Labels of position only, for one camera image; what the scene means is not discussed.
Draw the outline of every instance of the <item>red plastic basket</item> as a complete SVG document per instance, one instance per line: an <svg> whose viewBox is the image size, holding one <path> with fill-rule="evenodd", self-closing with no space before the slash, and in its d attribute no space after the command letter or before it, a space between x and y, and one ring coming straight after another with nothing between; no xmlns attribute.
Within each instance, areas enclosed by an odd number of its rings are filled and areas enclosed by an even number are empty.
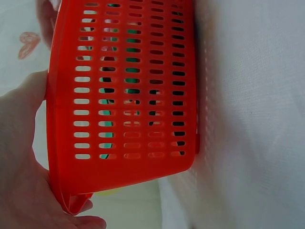
<svg viewBox="0 0 305 229"><path fill-rule="evenodd" d="M187 170L196 107L192 1L62 1L47 134L65 211L77 214L94 192Z"/></svg>

